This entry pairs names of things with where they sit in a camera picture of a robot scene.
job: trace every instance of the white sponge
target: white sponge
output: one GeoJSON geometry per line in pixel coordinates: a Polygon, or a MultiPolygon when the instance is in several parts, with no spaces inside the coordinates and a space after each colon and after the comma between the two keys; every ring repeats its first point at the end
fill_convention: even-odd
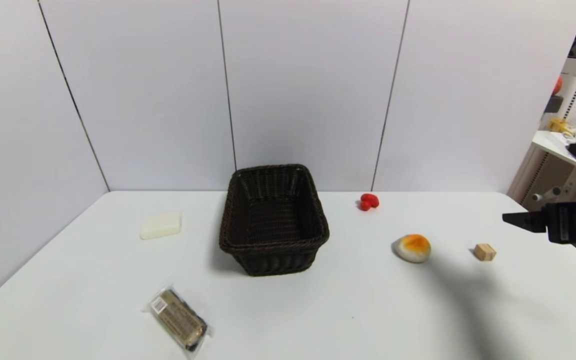
{"type": "Polygon", "coordinates": [[[144,240],[177,234],[181,230],[181,214],[179,212],[164,212],[148,216],[141,224],[140,237],[144,240]]]}

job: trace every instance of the red strawberry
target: red strawberry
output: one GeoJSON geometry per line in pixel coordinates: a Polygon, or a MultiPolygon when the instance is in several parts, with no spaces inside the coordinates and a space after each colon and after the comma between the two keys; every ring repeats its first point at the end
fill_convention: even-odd
{"type": "Polygon", "coordinates": [[[368,201],[361,201],[359,204],[359,209],[364,210],[364,212],[367,212],[370,208],[372,208],[372,205],[368,201]]]}
{"type": "Polygon", "coordinates": [[[379,198],[371,193],[365,193],[361,196],[361,201],[367,201],[373,208],[379,207],[379,198]]]}

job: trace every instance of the basket rim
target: basket rim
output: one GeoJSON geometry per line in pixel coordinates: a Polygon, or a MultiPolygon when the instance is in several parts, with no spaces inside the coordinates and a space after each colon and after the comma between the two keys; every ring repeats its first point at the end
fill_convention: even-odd
{"type": "Polygon", "coordinates": [[[224,215],[230,214],[231,209],[233,207],[233,203],[229,201],[229,199],[233,196],[234,185],[237,181],[237,178],[242,173],[247,173],[249,171],[256,171],[260,169],[278,169],[278,168],[298,168],[301,171],[304,171],[306,178],[310,185],[310,191],[308,191],[311,200],[313,201],[315,212],[317,217],[320,219],[320,229],[321,234],[316,237],[310,237],[307,239],[300,239],[297,241],[273,241],[273,242],[266,242],[266,243],[258,243],[258,244],[235,244],[230,242],[228,237],[228,226],[229,222],[224,221],[222,218],[221,221],[221,230],[219,231],[219,247],[226,253],[231,255],[253,255],[251,251],[255,251],[258,255],[267,254],[267,253],[281,253],[281,252],[288,252],[288,253],[299,253],[301,251],[316,251],[320,246],[325,244],[329,237],[330,237],[330,230],[328,226],[328,221],[326,216],[323,212],[322,202],[319,199],[317,188],[315,187],[313,176],[311,175],[310,170],[304,166],[303,164],[275,164],[275,165],[262,165],[262,166],[254,166],[249,168],[242,168],[235,171],[231,178],[230,183],[228,184],[228,193],[226,195],[226,204],[224,205],[224,215]]]}

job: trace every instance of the white shelf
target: white shelf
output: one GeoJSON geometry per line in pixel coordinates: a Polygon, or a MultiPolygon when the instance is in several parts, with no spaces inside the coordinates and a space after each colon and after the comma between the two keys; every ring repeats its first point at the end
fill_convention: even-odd
{"type": "Polygon", "coordinates": [[[539,130],[532,137],[532,143],[541,150],[576,166],[576,158],[566,149],[568,142],[566,142],[562,133],[539,130]]]}

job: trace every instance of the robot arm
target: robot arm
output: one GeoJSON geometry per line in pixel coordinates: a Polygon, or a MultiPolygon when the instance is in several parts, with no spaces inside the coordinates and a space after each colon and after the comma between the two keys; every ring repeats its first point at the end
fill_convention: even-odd
{"type": "Polygon", "coordinates": [[[546,203],[540,211],[502,215],[503,221],[533,233],[548,231],[556,244],[576,243],[576,202],[546,203]]]}

